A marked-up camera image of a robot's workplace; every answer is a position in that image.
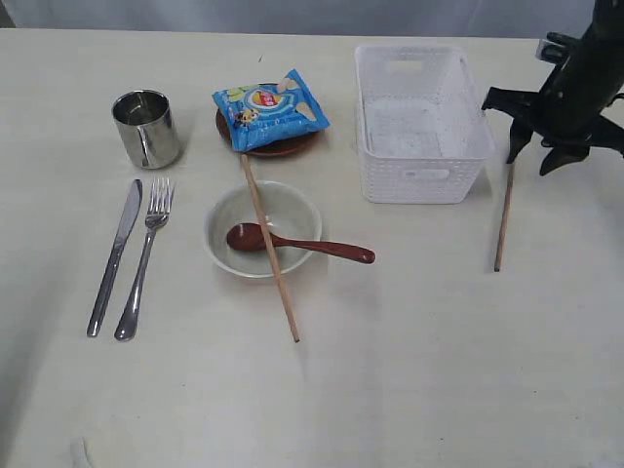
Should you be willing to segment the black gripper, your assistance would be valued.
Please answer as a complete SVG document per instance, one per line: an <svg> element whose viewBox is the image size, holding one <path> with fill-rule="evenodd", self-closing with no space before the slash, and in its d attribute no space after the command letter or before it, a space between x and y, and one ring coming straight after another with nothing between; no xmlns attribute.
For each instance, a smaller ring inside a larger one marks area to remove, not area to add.
<svg viewBox="0 0 624 468"><path fill-rule="evenodd" d="M593 147L623 151L623 128L602 115L623 97L623 3L597 1L578 46L554 69L539 91L492 87L482 104L513 118L507 165L533 135L550 151L539 174L583 162Z"/></svg>

